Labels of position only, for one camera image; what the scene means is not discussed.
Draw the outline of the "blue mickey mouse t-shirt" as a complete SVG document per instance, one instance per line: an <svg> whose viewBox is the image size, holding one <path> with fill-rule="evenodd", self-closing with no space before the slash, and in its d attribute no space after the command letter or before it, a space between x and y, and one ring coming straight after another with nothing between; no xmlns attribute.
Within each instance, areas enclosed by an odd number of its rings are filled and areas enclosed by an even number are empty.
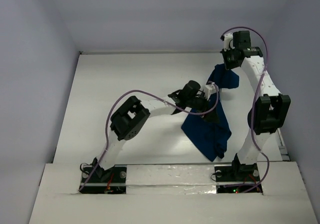
<svg viewBox="0 0 320 224"><path fill-rule="evenodd" d="M217 64L210 74L208 82L215 83L220 90L236 89L240 78L232 70L226 70L223 64ZM227 151L228 139L232 132L222 104L218 101L214 110L218 121L208 122L198 115L188 115L181 129L194 146L209 160L223 159Z"/></svg>

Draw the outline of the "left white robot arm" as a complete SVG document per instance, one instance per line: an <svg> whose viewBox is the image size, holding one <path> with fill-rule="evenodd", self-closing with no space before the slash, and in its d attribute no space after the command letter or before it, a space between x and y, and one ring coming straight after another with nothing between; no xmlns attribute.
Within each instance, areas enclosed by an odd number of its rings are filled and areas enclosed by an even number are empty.
<svg viewBox="0 0 320 224"><path fill-rule="evenodd" d="M206 121L213 121L217 103L210 105L210 97L219 95L219 87L212 81L205 86L190 80L182 89L166 97L158 97L149 92L139 91L151 97L140 100L131 90L120 98L127 97L123 103L119 100L111 107L105 123L106 143L103 151L92 162L92 171L97 180L104 182L110 178L111 170L124 144L137 136L149 118L172 116L181 112L199 116Z"/></svg>

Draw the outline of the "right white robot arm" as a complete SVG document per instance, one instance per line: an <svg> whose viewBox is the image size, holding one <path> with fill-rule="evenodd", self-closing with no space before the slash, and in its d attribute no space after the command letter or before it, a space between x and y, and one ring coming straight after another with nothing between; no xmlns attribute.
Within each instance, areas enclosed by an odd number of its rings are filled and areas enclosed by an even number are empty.
<svg viewBox="0 0 320 224"><path fill-rule="evenodd" d="M221 54L226 70L241 68L246 74L254 97L247 116L249 131L241 149L235 154L227 172L242 180L257 170L258 156L269 137L284 125L291 98L275 86L267 71L267 59L258 46L252 46L250 30L231 28L221 35Z"/></svg>

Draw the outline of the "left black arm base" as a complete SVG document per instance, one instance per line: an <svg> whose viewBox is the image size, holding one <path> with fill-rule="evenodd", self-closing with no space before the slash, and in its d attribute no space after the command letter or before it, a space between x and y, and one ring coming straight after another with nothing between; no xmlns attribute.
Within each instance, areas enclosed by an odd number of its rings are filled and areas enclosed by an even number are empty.
<svg viewBox="0 0 320 224"><path fill-rule="evenodd" d="M126 194L126 165L115 165L108 170L98 167L83 187L93 168L87 163L82 163L79 167L82 172L79 185L81 194Z"/></svg>

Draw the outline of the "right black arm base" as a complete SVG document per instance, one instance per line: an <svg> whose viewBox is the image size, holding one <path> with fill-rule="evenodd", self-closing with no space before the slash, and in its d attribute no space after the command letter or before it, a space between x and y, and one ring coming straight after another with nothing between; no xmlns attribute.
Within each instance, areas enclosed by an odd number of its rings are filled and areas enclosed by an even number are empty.
<svg viewBox="0 0 320 224"><path fill-rule="evenodd" d="M210 179L218 194L263 193L258 168L236 173L230 165L216 165Z"/></svg>

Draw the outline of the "silver foil tape strip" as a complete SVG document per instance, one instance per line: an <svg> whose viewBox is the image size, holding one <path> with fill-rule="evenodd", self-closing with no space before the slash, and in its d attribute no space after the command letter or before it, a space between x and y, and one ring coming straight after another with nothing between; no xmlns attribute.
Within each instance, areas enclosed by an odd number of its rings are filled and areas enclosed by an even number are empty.
<svg viewBox="0 0 320 224"><path fill-rule="evenodd" d="M212 164L129 165L126 172L128 195L216 194Z"/></svg>

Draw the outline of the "aluminium rail at table edge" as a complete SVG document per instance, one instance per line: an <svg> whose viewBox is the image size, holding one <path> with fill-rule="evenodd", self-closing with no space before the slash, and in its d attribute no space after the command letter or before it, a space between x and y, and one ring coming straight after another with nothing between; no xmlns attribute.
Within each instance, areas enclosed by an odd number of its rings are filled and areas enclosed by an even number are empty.
<svg viewBox="0 0 320 224"><path fill-rule="evenodd" d="M278 139L279 139L278 147L279 147L279 151L280 151L282 160L284 162L290 162L291 159L290 159L287 147L285 145L285 141L283 139L282 132L281 132L281 130L279 128L277 129L277 135L278 135Z"/></svg>

